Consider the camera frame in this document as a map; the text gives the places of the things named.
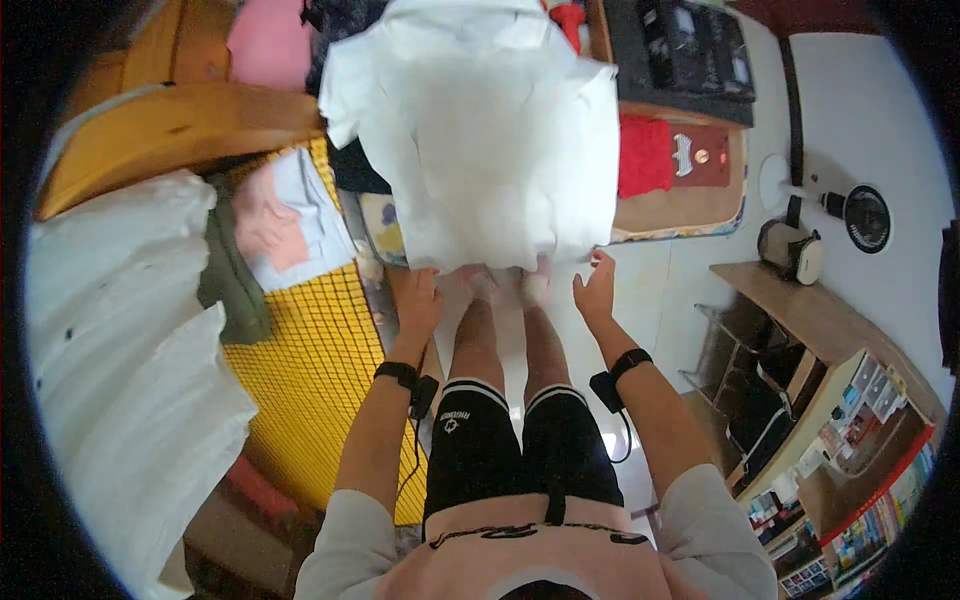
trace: black wristband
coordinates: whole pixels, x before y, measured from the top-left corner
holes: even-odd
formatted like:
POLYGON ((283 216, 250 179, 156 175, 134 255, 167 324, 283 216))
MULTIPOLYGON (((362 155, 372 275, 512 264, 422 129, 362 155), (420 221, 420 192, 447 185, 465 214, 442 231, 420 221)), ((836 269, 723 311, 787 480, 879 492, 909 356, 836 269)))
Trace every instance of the black wristband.
POLYGON ((654 359, 651 358, 650 354, 643 348, 627 350, 620 355, 620 358, 616 359, 615 363, 613 363, 613 367, 610 369, 610 378, 613 380, 613 384, 615 385, 623 373, 629 371, 640 363, 652 362, 654 362, 654 359))
POLYGON ((616 414, 624 408, 623 400, 620 399, 620 394, 616 391, 616 380, 623 373, 645 362, 653 362, 646 350, 642 348, 627 350, 620 358, 616 359, 610 372, 601 371, 590 378, 590 388, 612 414, 616 414))
POLYGON ((373 373, 376 379, 380 375, 396 377, 400 387, 410 390, 410 407, 407 414, 414 419, 423 419, 430 410, 430 402, 437 393, 440 384, 430 375, 417 377, 417 370, 406 363, 381 363, 373 373))
POLYGON ((401 387, 410 390, 410 393, 414 396, 417 394, 417 388, 420 384, 420 379, 417 377, 417 370, 410 365, 406 363, 384 362, 376 368, 376 372, 373 373, 373 378, 376 379, 380 375, 396 377, 396 383, 400 384, 401 387))

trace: fan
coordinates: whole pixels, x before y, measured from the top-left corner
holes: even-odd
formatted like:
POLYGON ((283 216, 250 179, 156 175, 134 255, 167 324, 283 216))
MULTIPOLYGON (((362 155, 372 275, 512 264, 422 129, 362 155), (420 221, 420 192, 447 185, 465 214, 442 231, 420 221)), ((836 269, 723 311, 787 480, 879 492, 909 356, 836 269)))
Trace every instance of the fan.
POLYGON ((850 239, 867 254, 881 252, 890 243, 890 209, 872 186, 857 185, 846 197, 827 192, 821 197, 821 204, 827 214, 843 219, 850 239))
POLYGON ((788 182, 790 169, 780 155, 769 155, 760 165, 760 200, 770 212, 776 212, 790 196, 797 196, 804 203, 822 206, 827 214, 841 219, 847 227, 847 234, 858 249, 867 254, 882 252, 893 236, 893 216, 883 196, 875 187, 860 184, 846 196, 827 192, 820 200, 810 199, 809 193, 801 187, 788 182))

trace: hand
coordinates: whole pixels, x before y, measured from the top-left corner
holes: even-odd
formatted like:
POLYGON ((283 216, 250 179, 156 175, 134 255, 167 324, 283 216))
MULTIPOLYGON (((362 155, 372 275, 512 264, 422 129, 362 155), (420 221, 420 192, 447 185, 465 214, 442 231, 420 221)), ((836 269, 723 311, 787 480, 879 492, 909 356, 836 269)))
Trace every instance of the hand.
POLYGON ((396 296, 399 337, 415 345, 426 346, 444 316, 444 299, 437 290, 436 274, 433 269, 411 272, 396 296))
POLYGON ((587 327, 613 318, 613 269, 616 262, 606 252, 593 250, 590 256, 593 274, 587 285, 578 273, 573 278, 573 302, 587 327))

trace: cord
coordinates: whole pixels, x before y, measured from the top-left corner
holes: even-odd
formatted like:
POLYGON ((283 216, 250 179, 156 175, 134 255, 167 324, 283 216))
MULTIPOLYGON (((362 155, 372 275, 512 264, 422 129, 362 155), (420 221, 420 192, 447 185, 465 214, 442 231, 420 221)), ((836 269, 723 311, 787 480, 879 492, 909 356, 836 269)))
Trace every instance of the cord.
POLYGON ((630 458, 630 452, 634 449, 634 432, 630 430, 630 424, 627 422, 627 415, 623 411, 617 413, 623 419, 623 426, 627 428, 627 454, 618 461, 610 461, 611 465, 619 465, 630 458))
POLYGON ((396 491, 397 499, 400 499, 400 495, 403 493, 403 488, 405 488, 407 483, 413 479, 413 476, 417 473, 417 469, 420 468, 420 421, 420 419, 414 421, 414 456, 417 457, 417 461, 414 463, 414 469, 410 471, 410 474, 407 475, 407 478, 404 479, 403 483, 400 484, 400 489, 396 491))

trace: yellow mat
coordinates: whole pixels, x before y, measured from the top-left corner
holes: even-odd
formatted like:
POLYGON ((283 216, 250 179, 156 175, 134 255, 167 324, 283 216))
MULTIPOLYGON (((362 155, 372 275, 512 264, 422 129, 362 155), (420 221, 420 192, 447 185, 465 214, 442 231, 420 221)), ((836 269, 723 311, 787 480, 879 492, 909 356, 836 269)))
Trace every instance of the yellow mat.
MULTIPOLYGON (((325 141, 311 141, 310 154, 337 202, 325 141)), ((262 162, 243 165, 230 178, 236 183, 262 162)), ((270 339, 224 348, 227 363, 260 408, 251 421, 248 454, 280 489, 302 504, 324 509, 344 440, 383 361, 383 348, 355 264, 268 293, 266 303, 273 322, 270 339)), ((420 459, 420 470, 396 503, 397 524, 422 518, 426 459, 422 454, 420 459)), ((408 424, 400 479, 414 461, 414 432, 408 424)))

